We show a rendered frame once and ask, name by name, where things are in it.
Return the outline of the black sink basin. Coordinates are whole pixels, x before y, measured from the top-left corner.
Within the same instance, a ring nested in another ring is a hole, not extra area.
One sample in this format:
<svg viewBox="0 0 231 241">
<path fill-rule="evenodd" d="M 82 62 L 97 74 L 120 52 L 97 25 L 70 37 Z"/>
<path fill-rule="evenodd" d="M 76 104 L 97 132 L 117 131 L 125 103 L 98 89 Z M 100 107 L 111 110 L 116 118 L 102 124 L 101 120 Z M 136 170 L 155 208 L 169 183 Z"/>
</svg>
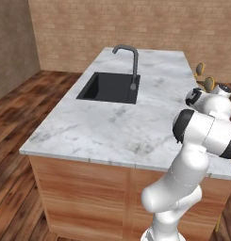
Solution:
<svg viewBox="0 0 231 241">
<path fill-rule="evenodd" d="M 110 103 L 135 104 L 140 86 L 140 75 L 95 72 L 77 99 Z"/>
</svg>

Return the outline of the yellow stool with round back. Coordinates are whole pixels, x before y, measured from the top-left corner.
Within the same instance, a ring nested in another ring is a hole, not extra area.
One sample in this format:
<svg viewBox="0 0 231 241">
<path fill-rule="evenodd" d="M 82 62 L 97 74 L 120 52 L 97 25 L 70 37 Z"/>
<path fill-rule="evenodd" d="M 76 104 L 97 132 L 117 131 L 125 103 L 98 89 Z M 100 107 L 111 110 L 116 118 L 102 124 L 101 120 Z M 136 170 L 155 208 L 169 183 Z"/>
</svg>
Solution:
<svg viewBox="0 0 231 241">
<path fill-rule="evenodd" d="M 215 87 L 215 80 L 213 77 L 209 76 L 204 81 L 204 88 L 206 92 L 211 92 Z"/>
<path fill-rule="evenodd" d="M 200 62 L 197 66 L 196 66 L 196 69 L 195 69 L 195 74 L 194 76 L 197 77 L 197 76 L 201 76 L 203 73 L 204 73 L 204 64 L 202 62 Z"/>
</svg>

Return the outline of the grey curved tap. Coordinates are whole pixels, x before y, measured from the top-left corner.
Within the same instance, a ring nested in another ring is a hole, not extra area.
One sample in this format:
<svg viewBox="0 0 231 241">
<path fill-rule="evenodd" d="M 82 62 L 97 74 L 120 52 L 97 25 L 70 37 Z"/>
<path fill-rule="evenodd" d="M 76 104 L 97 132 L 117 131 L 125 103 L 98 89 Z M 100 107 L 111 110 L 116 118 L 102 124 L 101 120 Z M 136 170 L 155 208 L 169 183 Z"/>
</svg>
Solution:
<svg viewBox="0 0 231 241">
<path fill-rule="evenodd" d="M 138 74 L 138 62 L 139 62 L 139 53 L 138 50 L 130 45 L 125 45 L 125 44 L 118 44 L 116 45 L 112 53 L 115 55 L 120 49 L 131 51 L 133 53 L 133 77 L 132 77 L 132 83 L 130 85 L 131 90 L 136 90 L 136 78 Z"/>
</svg>

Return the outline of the wooden island cabinet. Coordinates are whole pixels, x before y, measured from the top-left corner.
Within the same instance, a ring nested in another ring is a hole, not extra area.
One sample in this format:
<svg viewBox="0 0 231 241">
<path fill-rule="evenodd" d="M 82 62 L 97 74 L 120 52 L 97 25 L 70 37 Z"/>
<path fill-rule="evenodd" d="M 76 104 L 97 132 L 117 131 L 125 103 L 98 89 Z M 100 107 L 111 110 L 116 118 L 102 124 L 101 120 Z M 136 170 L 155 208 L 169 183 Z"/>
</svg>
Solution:
<svg viewBox="0 0 231 241">
<path fill-rule="evenodd" d="M 29 158 L 49 230 L 75 241 L 140 241 L 153 215 L 141 191 L 161 171 L 40 156 Z"/>
</svg>

